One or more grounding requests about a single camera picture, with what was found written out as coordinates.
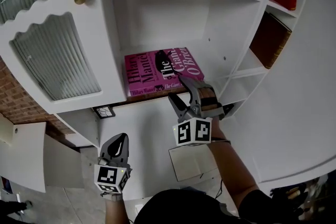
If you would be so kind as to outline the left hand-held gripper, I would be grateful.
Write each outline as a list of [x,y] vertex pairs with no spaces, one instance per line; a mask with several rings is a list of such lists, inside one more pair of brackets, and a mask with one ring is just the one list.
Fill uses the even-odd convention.
[[121,133],[110,138],[101,147],[98,164],[94,165],[94,183],[100,191],[107,194],[122,194],[130,178],[128,164],[129,137]]

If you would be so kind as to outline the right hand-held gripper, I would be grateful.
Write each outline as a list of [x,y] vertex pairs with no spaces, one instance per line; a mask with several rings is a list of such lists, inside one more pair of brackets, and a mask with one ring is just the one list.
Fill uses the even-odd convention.
[[197,146],[223,142],[220,137],[212,137],[212,120],[217,117],[222,120],[225,116],[221,103],[214,110],[202,111],[199,89],[213,87],[207,83],[179,75],[179,81],[190,94],[189,105],[175,93],[169,93],[168,99],[177,117],[178,124],[173,126],[173,133],[177,146]]

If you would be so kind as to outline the person's right hand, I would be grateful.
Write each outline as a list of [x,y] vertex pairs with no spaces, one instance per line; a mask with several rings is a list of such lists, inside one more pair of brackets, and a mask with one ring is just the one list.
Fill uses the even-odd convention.
[[218,100],[212,88],[204,87],[198,89],[202,111],[218,108]]

